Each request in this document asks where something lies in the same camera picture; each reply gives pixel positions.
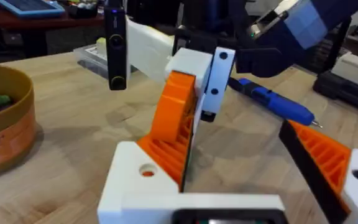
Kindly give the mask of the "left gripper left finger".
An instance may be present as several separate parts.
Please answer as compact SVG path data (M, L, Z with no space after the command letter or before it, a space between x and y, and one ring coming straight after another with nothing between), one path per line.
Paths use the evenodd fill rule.
M98 205L102 224L170 223L179 209L194 208L190 195L134 141L117 145Z

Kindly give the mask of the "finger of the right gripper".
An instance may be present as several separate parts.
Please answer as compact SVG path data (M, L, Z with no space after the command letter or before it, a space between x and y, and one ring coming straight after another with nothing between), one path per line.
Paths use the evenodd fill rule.
M213 122L221 108L227 82L231 75L236 51L217 47L214 53L206 96L202 105L201 119Z
M181 48L165 67L167 81L158 101L150 135L174 142L185 116L197 105L207 86L213 55Z

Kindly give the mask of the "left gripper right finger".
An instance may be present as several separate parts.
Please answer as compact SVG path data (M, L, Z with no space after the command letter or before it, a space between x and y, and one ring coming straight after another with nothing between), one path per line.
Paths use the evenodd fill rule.
M292 120L283 121L278 136L327 221L358 223L358 148Z

